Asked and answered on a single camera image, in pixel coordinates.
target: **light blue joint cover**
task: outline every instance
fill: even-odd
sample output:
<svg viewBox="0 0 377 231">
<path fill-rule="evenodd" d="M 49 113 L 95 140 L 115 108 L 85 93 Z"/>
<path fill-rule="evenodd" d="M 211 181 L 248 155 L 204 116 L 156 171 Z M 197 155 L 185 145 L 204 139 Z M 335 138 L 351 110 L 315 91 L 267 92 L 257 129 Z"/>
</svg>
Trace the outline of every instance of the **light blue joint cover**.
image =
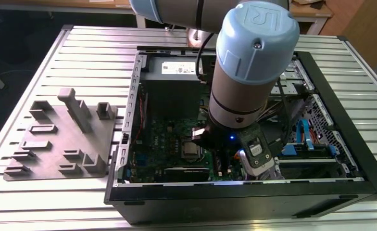
<svg viewBox="0 0 377 231">
<path fill-rule="evenodd" d="M 136 14 L 163 24 L 156 7 L 156 0 L 131 0 L 131 5 Z"/>
<path fill-rule="evenodd" d="M 299 36 L 299 23 L 281 6 L 257 0 L 239 4 L 225 15 L 217 39 L 224 72 L 248 85 L 275 81 L 292 61 Z"/>
</svg>

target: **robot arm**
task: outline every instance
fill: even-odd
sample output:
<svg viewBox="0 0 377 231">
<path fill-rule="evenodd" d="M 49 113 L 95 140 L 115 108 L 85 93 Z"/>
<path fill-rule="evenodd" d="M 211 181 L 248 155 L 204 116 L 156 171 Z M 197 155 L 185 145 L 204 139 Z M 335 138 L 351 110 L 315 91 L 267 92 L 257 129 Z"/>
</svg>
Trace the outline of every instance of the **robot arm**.
<svg viewBox="0 0 377 231">
<path fill-rule="evenodd" d="M 243 0 L 240 4 L 239 0 L 131 3 L 136 13 L 148 19 L 219 33 L 209 122 L 205 128 L 193 131 L 192 140 L 215 150 L 224 163 L 228 146 L 224 137 L 236 133 L 247 173 L 259 176 L 275 165 L 275 160 L 256 120 L 291 63 L 300 35 L 299 24 L 285 9 L 288 0 Z"/>
<path fill-rule="evenodd" d="M 227 12 L 251 0 L 131 0 L 136 14 L 159 23 L 169 23 L 219 34 Z M 285 9 L 289 0 L 263 0 Z"/>
</svg>

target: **green circuit board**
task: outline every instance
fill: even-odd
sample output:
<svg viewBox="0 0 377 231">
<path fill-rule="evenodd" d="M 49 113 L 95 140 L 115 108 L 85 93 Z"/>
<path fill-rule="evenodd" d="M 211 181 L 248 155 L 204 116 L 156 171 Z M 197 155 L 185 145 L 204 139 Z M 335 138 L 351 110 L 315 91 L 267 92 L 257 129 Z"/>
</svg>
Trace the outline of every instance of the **green circuit board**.
<svg viewBox="0 0 377 231">
<path fill-rule="evenodd" d="M 240 161 L 233 160 L 228 175 L 215 170 L 212 152 L 200 148 L 200 158 L 187 160 L 181 157 L 183 143 L 191 140 L 191 129 L 204 125 L 204 120 L 153 120 L 143 144 L 136 145 L 132 157 L 133 183 L 157 182 L 161 170 L 168 167 L 209 168 L 209 181 L 240 180 Z"/>
</svg>

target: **floor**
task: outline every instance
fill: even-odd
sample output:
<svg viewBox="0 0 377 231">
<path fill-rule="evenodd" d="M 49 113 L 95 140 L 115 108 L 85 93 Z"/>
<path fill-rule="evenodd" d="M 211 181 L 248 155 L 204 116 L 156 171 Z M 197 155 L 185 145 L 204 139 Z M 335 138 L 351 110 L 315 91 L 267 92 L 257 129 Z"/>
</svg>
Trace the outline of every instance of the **floor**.
<svg viewBox="0 0 377 231">
<path fill-rule="evenodd" d="M 132 15 L 53 13 L 51 16 L 0 11 L 0 78 L 7 85 L 0 90 L 0 130 L 64 24 L 136 27 L 136 20 Z M 148 27 L 164 26 L 148 22 Z"/>
</svg>

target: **aluminum table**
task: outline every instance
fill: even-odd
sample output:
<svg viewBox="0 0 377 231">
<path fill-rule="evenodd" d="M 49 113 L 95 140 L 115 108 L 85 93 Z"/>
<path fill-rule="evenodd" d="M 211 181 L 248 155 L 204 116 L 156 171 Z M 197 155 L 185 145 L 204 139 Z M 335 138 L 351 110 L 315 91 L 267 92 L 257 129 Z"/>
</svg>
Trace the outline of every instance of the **aluminum table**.
<svg viewBox="0 0 377 231">
<path fill-rule="evenodd" d="M 129 229 L 112 206 L 103 203 L 107 178 L 7 182 L 3 171 L 33 122 L 35 100 L 63 105 L 61 87 L 76 89 L 87 105 L 127 105 L 137 45 L 187 45 L 185 30 L 65 26 L 0 132 L 0 230 Z M 311 52 L 377 159 L 377 76 L 352 48 L 332 36 L 301 36 L 299 51 Z M 121 140 L 116 131 L 113 141 Z M 321 217 L 192 223 L 167 226 L 183 230 L 377 230 L 377 201 L 364 202 Z"/>
</svg>

